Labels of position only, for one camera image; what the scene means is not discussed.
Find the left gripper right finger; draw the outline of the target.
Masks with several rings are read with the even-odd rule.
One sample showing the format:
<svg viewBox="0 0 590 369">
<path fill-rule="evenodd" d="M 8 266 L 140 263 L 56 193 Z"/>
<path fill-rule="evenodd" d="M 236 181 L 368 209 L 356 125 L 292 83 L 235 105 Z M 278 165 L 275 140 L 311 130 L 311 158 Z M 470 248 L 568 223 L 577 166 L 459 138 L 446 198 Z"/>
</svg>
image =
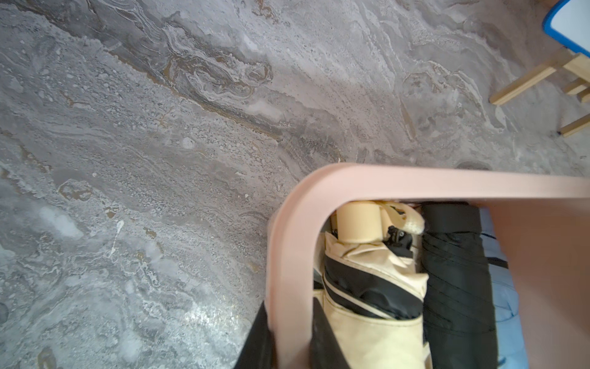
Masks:
<svg viewBox="0 0 590 369">
<path fill-rule="evenodd" d="M 310 367 L 313 369 L 349 369 L 321 304 L 313 304 Z"/>
</svg>

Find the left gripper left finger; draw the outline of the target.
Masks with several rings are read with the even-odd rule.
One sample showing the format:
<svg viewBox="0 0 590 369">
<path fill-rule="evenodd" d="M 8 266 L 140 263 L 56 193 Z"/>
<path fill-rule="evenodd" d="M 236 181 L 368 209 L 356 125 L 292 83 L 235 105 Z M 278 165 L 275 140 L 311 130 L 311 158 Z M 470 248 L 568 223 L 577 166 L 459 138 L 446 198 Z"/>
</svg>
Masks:
<svg viewBox="0 0 590 369">
<path fill-rule="evenodd" d="M 262 303 L 234 369 L 272 369 L 273 360 L 273 335 L 267 326 L 267 312 Z"/>
</svg>

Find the beige umbrella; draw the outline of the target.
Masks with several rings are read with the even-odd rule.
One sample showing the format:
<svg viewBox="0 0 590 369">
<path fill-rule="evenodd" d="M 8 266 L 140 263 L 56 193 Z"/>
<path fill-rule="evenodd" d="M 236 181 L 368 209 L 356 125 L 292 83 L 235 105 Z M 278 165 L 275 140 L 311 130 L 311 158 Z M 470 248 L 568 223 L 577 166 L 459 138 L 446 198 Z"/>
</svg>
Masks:
<svg viewBox="0 0 590 369">
<path fill-rule="evenodd" d="M 315 287 L 351 368 L 431 368 L 423 311 L 428 275 L 415 243 L 425 221 L 398 202 L 339 207 L 317 240 Z"/>
</svg>

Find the black umbrella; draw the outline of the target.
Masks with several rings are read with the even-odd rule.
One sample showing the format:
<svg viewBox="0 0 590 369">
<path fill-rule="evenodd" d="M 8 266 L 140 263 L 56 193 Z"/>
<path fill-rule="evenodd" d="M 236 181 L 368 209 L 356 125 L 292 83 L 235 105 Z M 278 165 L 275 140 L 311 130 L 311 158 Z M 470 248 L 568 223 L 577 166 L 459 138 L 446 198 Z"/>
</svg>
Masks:
<svg viewBox="0 0 590 369">
<path fill-rule="evenodd" d="M 426 203 L 422 267 L 429 276 L 424 327 L 435 368 L 495 368 L 495 310 L 479 209 Z"/>
</svg>

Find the blue umbrella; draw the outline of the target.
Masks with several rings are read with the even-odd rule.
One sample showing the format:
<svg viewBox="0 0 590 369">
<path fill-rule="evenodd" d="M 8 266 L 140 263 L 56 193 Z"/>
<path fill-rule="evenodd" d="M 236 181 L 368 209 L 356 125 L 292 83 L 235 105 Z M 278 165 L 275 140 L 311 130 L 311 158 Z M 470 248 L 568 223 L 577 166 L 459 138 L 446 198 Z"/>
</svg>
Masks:
<svg viewBox="0 0 590 369">
<path fill-rule="evenodd" d="M 482 246 L 489 263 L 496 317 L 499 368 L 528 368 L 522 324 L 519 316 L 519 294 L 513 283 L 508 260 L 502 252 L 488 208 L 479 209 Z"/>
</svg>

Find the pink plastic storage box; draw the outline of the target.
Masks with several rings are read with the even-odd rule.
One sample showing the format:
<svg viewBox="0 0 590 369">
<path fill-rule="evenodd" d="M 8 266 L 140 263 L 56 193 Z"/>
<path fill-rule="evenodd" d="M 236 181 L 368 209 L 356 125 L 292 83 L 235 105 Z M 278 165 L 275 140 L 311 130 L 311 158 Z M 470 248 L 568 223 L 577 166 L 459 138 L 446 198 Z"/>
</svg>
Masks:
<svg viewBox="0 0 590 369">
<path fill-rule="evenodd" d="M 589 366 L 588 179 L 340 163 L 304 178 L 269 222 L 265 304 L 277 367 L 310 365 L 324 222 L 342 204 L 378 199 L 487 207 L 519 293 L 530 366 Z"/>
</svg>

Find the white board blue frame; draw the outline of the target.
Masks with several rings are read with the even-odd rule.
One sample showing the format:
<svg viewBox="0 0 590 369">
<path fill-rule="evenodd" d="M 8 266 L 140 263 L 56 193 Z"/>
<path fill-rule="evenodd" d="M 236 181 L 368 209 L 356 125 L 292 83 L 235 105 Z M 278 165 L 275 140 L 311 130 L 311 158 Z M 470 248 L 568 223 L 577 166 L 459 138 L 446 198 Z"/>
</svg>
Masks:
<svg viewBox="0 0 590 369">
<path fill-rule="evenodd" d="M 561 0 L 542 22 L 545 34 L 559 44 L 589 57 L 589 0 Z"/>
</svg>

